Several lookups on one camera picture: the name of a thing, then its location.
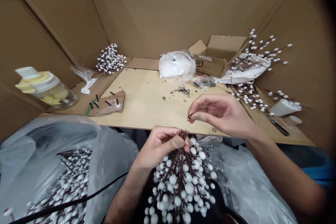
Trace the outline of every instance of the clear plastic bag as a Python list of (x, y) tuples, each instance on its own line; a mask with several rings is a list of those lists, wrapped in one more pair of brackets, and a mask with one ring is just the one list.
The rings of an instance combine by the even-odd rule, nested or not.
[[(106, 143), (111, 149), (106, 148), (101, 153), (101, 143)], [(135, 143), (108, 127), (100, 127), (86, 117), (66, 115), (37, 118), (26, 124), (1, 145), (0, 211), (14, 208), (15, 218), (24, 216), (27, 212), (26, 204), (29, 201), (36, 203), (47, 197), (47, 189), (66, 170), (56, 154), (86, 148), (93, 148), (89, 166), (89, 188), (98, 183), (96, 180), (103, 179), (95, 176), (94, 170), (90, 171), (91, 163), (97, 169), (100, 160), (104, 162), (108, 159), (110, 167), (106, 176), (116, 178), (119, 172), (129, 169), (129, 163), (137, 155), (137, 152), (134, 152), (134, 156), (125, 155), (125, 149), (133, 153), (137, 148)], [(99, 197), (103, 197), (103, 194), (96, 196), (97, 199)], [(96, 213), (88, 215), (91, 219), (95, 216)], [(0, 223), (9, 221), (10, 218), (0, 216)]]
[(89, 69), (89, 68), (84, 68), (84, 67), (74, 67), (71, 66), (71, 71), (73, 71), (76, 75), (78, 75), (83, 81), (86, 82), (85, 87), (81, 89), (81, 93), (89, 95), (91, 93), (90, 87), (98, 80), (98, 78), (92, 78), (93, 74), (95, 71)]
[[(105, 127), (101, 136), (101, 140), (95, 142), (92, 151), (88, 195), (97, 192), (120, 175), (128, 172), (139, 153), (137, 145), (126, 134), (119, 134), (115, 130)], [(111, 201), (125, 179), (126, 176), (87, 202), (86, 223), (102, 222)]]
[[(239, 57), (246, 58), (247, 56), (248, 54), (243, 53)], [(267, 60), (258, 56), (251, 56), (251, 61), (256, 64), (248, 65), (244, 63), (242, 65), (236, 66), (235, 70), (233, 70), (233, 73), (228, 71), (222, 78), (213, 78), (216, 82), (224, 84), (246, 83), (259, 77), (271, 65)]]
[(95, 71), (93, 71), (92, 69), (85, 68), (82, 66), (80, 67), (71, 66), (71, 71), (74, 72), (76, 75), (78, 75), (85, 82), (91, 80), (93, 74), (95, 73)]
[(196, 73), (194, 56), (189, 50), (168, 52), (160, 58), (159, 71), (168, 81), (189, 82)]
[(208, 148), (208, 161), (216, 169), (216, 181), (229, 208), (249, 224), (297, 223), (273, 195), (271, 182), (247, 149), (240, 146), (236, 150), (217, 143)]
[(193, 79), (194, 84), (202, 90), (207, 90), (211, 86), (216, 86), (215, 80), (209, 75), (199, 75)]

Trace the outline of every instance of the black cable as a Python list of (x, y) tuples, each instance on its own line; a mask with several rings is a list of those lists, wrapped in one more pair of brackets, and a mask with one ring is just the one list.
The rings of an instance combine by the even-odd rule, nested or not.
[(71, 207), (73, 205), (77, 205), (79, 203), (83, 203), (85, 201), (88, 201), (88, 200), (92, 199), (93, 197), (97, 196), (99, 193), (101, 193), (105, 189), (107, 189), (109, 186), (113, 185), (115, 182), (117, 182), (119, 179), (121, 179), (122, 177), (124, 177), (127, 174), (128, 174), (128, 172), (124, 173), (123, 175), (121, 175), (118, 178), (116, 178), (115, 180), (113, 180), (110, 184), (106, 185), (105, 187), (103, 187), (99, 191), (95, 192), (94, 194), (91, 194), (90, 196), (86, 196), (86, 197), (81, 198), (81, 199), (77, 199), (77, 200), (70, 201), (70, 202), (67, 202), (67, 203), (64, 203), (64, 204), (61, 204), (61, 205), (57, 205), (57, 206), (53, 206), (51, 208), (44, 209), (40, 212), (33, 213), (33, 214), (28, 215), (26, 217), (23, 217), (21, 219), (15, 220), (15, 221), (11, 222), (10, 224), (25, 224), (25, 223), (28, 223), (28, 222), (33, 221), (35, 219), (38, 219), (40, 217), (43, 217), (45, 215), (52, 214), (53, 212), (57, 212), (57, 211), (65, 209), (65, 208)]

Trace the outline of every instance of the green tape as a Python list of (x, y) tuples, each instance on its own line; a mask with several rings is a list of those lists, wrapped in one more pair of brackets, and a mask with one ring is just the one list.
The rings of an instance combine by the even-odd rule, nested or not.
[[(95, 103), (97, 100), (92, 100), (92, 102), (90, 102), (91, 104), (92, 104), (92, 106), (93, 106), (93, 103)], [(88, 107), (88, 109), (87, 109), (87, 111), (86, 111), (86, 113), (85, 113), (85, 115), (89, 115), (90, 114), (90, 112), (91, 112), (91, 106), (89, 105), (89, 107)]]

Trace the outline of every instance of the styrofoam cup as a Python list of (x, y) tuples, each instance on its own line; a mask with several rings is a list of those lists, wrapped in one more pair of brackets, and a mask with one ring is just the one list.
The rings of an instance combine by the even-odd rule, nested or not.
[(284, 121), (290, 126), (296, 126), (296, 125), (299, 125), (299, 124), (302, 123), (302, 121), (299, 118), (297, 118), (293, 115), (290, 115), (290, 116), (286, 117), (284, 119)]
[(270, 111), (276, 116), (285, 116), (287, 114), (301, 111), (301, 109), (301, 106), (294, 105), (293, 102), (289, 102), (286, 99), (281, 99), (277, 104), (270, 108)]

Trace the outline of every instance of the person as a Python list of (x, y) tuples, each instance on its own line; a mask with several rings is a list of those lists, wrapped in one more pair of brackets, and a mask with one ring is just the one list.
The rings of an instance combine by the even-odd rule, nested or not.
[[(292, 209), (310, 217), (320, 213), (326, 197), (324, 190), (277, 147), (231, 95), (202, 94), (192, 102), (188, 115), (191, 124), (202, 121), (227, 135), (245, 139), (248, 149)], [(175, 149), (172, 138), (177, 130), (162, 126), (153, 128), (114, 197), (104, 223), (132, 220), (151, 170)], [(189, 150), (188, 141), (184, 148)]]

